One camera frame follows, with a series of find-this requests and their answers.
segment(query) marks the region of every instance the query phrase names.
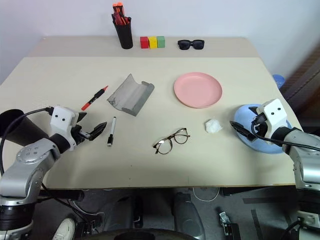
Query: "pink plate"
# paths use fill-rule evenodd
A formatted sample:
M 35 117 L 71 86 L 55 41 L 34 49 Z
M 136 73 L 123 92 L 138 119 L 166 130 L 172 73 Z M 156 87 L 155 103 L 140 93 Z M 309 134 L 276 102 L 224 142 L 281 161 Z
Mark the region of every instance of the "pink plate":
M 220 83 L 202 72 L 189 72 L 181 75 L 174 83 L 176 97 L 191 108 L 207 108 L 219 101 L 222 96 Z

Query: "white sneaker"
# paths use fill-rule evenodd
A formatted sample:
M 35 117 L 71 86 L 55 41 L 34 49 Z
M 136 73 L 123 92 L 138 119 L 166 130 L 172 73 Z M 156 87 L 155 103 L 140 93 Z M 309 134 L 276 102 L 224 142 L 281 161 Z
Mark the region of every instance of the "white sneaker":
M 66 218 L 60 223 L 52 240 L 72 240 L 74 239 L 75 229 L 75 221 L 71 218 Z

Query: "glasses frame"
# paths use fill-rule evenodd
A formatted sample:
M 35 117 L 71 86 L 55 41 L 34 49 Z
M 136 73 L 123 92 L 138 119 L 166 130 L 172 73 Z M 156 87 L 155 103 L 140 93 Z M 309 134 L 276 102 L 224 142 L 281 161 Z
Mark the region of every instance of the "glasses frame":
M 185 136 L 186 137 L 186 140 L 185 140 L 185 142 L 183 142 L 183 143 L 180 143 L 180 142 L 178 142 L 177 141 L 177 139 L 175 138 L 175 136 Z M 188 138 L 189 137 L 191 137 L 190 135 L 188 135 L 188 132 L 187 132 L 187 129 L 184 127 L 184 128 L 180 128 L 178 131 L 176 131 L 175 133 L 173 133 L 173 134 L 171 134 L 170 136 L 167 136 L 167 137 L 165 137 L 165 138 L 162 138 L 161 140 L 159 140 L 156 144 L 154 144 L 152 147 L 154 148 L 154 149 L 156 149 L 156 151 L 155 151 L 155 154 L 157 154 L 157 153 L 159 153 L 159 154 L 162 154 L 162 155 L 166 155 L 166 154 L 168 154 L 168 153 L 170 153 L 171 152 L 171 150 L 172 150 L 172 148 L 173 148 L 173 144 L 172 144 L 172 138 L 174 139 L 174 141 L 177 143 L 177 144 L 185 144 L 187 141 L 188 141 Z M 162 152 L 160 152 L 159 151 L 159 148 L 160 148 L 160 146 L 161 146 L 161 144 L 162 143 L 160 143 L 161 141 L 166 141 L 166 140 L 169 140 L 169 143 L 170 143 L 170 150 L 167 152 L 167 153 L 162 153 Z
M 186 49 L 182 49 L 182 48 L 181 48 L 180 43 L 183 42 L 183 41 L 186 41 L 186 42 L 189 43 L 188 48 L 186 48 Z M 201 42 L 201 43 L 202 43 L 202 48 L 195 48 L 195 47 L 194 47 L 194 42 Z M 183 40 L 179 40 L 179 41 L 178 41 L 178 46 L 179 46 L 180 50 L 188 50 L 188 49 L 190 48 L 190 46 L 193 46 L 193 48 L 194 48 L 195 50 L 201 50 L 201 49 L 204 49 L 204 47 L 205 47 L 205 41 L 204 41 L 204 40 L 201 40 L 201 39 L 196 39 L 196 40 L 193 40 L 193 41 L 183 39 Z

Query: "table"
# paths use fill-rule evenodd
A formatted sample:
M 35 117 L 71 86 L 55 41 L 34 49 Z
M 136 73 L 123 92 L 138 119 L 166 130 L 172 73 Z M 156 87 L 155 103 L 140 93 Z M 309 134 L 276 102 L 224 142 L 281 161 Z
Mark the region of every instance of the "table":
M 46 175 L 49 188 L 294 184 L 293 162 L 286 154 L 268 155 L 248 148 L 229 124 L 241 105 L 279 98 L 291 124 L 301 127 L 254 47 L 245 38 L 204 38 L 203 50 L 181 51 L 178 39 L 183 38 L 167 37 L 166 48 L 140 49 L 135 38 L 134 48 L 124 50 L 116 37 L 46 37 L 18 64 L 0 86 L 0 112 L 55 105 L 81 111 L 97 90 L 109 85 L 80 122 L 85 131 L 91 131 L 108 121 L 106 130 L 94 141 L 63 154 Z M 180 103 L 173 84 L 187 72 L 215 77 L 223 88 L 220 101 L 203 109 Z M 137 82 L 155 86 L 136 117 L 107 102 L 130 73 Z M 107 147 L 113 116 L 117 117 L 114 142 Z M 29 118 L 50 132 L 47 113 Z M 205 131 L 204 123 L 211 118 L 223 127 L 218 133 Z M 191 135 L 187 143 L 173 143 L 167 155 L 155 154 L 153 143 L 182 127 Z M 20 148 L 6 142 L 5 169 Z

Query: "white marker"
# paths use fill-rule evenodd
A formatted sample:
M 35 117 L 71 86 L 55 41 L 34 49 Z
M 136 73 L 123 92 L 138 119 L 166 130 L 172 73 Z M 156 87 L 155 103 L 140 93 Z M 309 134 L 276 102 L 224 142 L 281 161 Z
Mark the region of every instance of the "white marker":
M 114 141 L 114 133 L 115 133 L 115 127 L 116 127 L 116 117 L 114 116 L 113 117 L 113 120 L 112 120 L 112 125 L 111 125 L 111 131 L 110 131 L 110 136 L 108 138 L 108 142 L 107 142 L 107 146 L 111 147 L 112 146 L 112 143 Z

